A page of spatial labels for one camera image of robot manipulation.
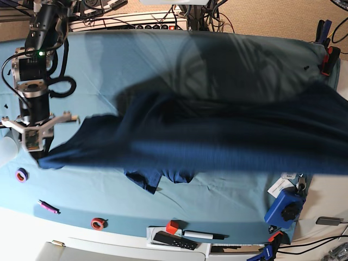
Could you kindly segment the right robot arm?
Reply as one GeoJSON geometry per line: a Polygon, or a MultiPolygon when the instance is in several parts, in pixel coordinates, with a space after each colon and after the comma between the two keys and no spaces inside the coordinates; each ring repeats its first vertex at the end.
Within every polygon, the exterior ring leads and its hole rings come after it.
{"type": "Polygon", "coordinates": [[[15,120],[3,117],[1,128],[17,131],[19,143],[34,160],[48,155],[56,124],[79,121],[69,111],[55,116],[49,107],[50,98],[66,98],[77,87],[65,74],[75,6],[76,1],[34,1],[25,44],[4,62],[11,63],[14,84],[5,85],[18,97],[20,114],[15,120]]]}

